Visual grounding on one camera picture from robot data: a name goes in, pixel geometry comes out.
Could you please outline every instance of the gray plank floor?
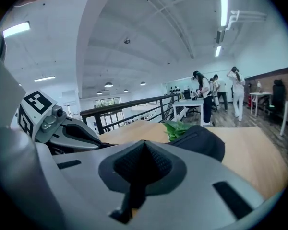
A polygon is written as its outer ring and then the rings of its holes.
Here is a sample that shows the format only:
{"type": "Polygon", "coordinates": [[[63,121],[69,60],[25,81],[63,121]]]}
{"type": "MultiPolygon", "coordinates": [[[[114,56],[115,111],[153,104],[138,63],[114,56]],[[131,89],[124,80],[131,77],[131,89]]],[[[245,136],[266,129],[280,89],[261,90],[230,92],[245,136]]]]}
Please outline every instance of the gray plank floor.
{"type": "MultiPolygon", "coordinates": [[[[288,126],[285,128],[283,136],[280,136],[281,123],[272,121],[264,115],[263,111],[258,110],[258,116],[251,115],[250,109],[243,107],[243,119],[241,122],[235,118],[235,111],[232,104],[228,105],[228,111],[224,107],[212,112],[211,121],[216,127],[255,127],[258,126],[272,141],[275,147],[280,151],[286,165],[288,166],[288,126]]],[[[198,113],[188,113],[187,117],[182,119],[182,122],[200,124],[200,116],[198,113]]]]}

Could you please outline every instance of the black pants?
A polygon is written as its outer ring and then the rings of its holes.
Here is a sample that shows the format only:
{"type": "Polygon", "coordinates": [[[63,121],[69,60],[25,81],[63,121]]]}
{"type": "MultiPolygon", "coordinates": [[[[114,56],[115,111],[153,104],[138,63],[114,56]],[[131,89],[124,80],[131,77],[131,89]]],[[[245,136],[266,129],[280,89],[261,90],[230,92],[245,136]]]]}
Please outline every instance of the black pants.
{"type": "Polygon", "coordinates": [[[207,96],[204,98],[203,111],[204,111],[204,122],[209,123],[211,117],[211,107],[212,107],[212,96],[207,96]]]}
{"type": "Polygon", "coordinates": [[[227,110],[227,95],[226,95],[226,92],[218,92],[217,93],[217,97],[219,98],[219,102],[220,102],[220,97],[221,96],[223,97],[224,108],[225,108],[225,110],[227,110]]]}

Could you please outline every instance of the long black hair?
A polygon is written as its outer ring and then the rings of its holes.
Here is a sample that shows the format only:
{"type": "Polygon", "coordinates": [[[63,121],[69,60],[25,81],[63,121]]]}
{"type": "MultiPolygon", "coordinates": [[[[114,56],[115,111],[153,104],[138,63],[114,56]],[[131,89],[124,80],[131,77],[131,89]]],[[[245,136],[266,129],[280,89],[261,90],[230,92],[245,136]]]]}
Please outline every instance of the long black hair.
{"type": "Polygon", "coordinates": [[[239,75],[239,73],[238,73],[238,72],[239,72],[238,68],[233,67],[233,68],[231,69],[231,71],[236,74],[238,81],[241,82],[241,78],[240,78],[240,75],[239,75]]]}
{"type": "Polygon", "coordinates": [[[196,78],[196,76],[198,77],[198,83],[200,84],[200,88],[202,88],[203,87],[203,78],[204,78],[204,76],[199,71],[195,71],[193,73],[193,77],[196,78]]]}

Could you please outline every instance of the person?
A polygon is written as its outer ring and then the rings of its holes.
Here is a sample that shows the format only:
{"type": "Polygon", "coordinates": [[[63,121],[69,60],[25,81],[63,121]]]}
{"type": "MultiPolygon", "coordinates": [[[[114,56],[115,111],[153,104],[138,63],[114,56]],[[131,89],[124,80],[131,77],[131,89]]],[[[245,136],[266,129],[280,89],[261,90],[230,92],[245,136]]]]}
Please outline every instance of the person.
{"type": "Polygon", "coordinates": [[[239,70],[236,67],[233,67],[227,76],[233,82],[233,92],[234,92],[234,108],[235,108],[235,116],[239,121],[242,121],[242,112],[243,112],[243,100],[244,100],[244,85],[245,79],[239,73],[239,70]]]}
{"type": "Polygon", "coordinates": [[[219,98],[217,96],[216,80],[214,78],[211,78],[210,82],[212,83],[212,97],[213,97],[213,100],[215,102],[216,108],[219,109],[220,102],[219,102],[219,98]]]}
{"type": "Polygon", "coordinates": [[[203,104],[204,125],[210,125],[212,92],[209,80],[205,78],[204,75],[201,74],[199,71],[195,71],[193,73],[193,76],[198,80],[198,83],[200,84],[199,90],[204,98],[204,104],[203,104]]]}
{"type": "Polygon", "coordinates": [[[227,95],[226,95],[226,88],[225,88],[225,82],[223,79],[220,79],[219,76],[216,74],[214,76],[214,79],[216,80],[216,87],[218,89],[217,97],[220,99],[220,97],[223,97],[224,102],[224,109],[227,111],[227,95]]]}

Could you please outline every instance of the ceiling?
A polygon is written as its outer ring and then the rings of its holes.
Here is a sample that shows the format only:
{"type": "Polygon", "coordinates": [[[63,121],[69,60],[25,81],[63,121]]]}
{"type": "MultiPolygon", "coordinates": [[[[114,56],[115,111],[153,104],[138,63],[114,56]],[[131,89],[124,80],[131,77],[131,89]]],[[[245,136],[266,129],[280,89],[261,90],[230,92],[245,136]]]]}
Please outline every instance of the ceiling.
{"type": "MultiPolygon", "coordinates": [[[[228,6],[266,12],[260,0],[229,0],[228,6]]],[[[215,59],[220,11],[220,0],[41,0],[14,8],[4,24],[31,24],[6,38],[5,64],[27,91],[62,85],[88,98],[108,81],[114,87],[104,95],[133,91],[142,81],[185,77],[184,61],[215,59]]],[[[226,31],[220,59],[243,48],[252,25],[235,23],[226,31]]]]}

